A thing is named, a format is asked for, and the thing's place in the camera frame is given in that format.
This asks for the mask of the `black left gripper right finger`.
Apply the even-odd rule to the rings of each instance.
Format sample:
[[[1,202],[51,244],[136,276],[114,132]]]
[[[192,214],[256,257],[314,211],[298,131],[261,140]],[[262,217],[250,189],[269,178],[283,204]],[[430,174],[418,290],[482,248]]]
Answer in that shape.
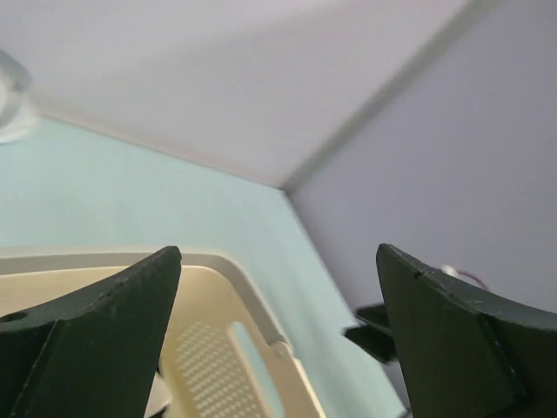
[[[379,283],[416,417],[554,417],[556,315],[382,244]]]

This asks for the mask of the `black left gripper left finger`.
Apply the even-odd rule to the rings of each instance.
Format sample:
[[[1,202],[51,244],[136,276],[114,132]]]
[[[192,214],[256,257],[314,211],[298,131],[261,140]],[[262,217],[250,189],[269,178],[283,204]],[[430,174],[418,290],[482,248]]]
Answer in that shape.
[[[141,417],[181,274],[166,246],[1,318],[3,417]]]

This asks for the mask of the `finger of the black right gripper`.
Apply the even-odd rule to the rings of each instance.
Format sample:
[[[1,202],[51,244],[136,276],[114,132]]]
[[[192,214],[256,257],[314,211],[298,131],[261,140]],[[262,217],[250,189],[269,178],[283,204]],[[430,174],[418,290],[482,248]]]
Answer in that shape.
[[[396,347],[385,305],[358,307],[354,316],[359,324],[346,328],[343,335],[378,362],[396,361]]]

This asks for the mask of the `white mesh laundry bag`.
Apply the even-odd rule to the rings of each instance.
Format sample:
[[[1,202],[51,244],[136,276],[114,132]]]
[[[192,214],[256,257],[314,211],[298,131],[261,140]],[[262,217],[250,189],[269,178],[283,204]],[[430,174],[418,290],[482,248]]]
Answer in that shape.
[[[1,144],[29,135],[39,116],[29,98],[32,77],[14,57],[1,51]]]

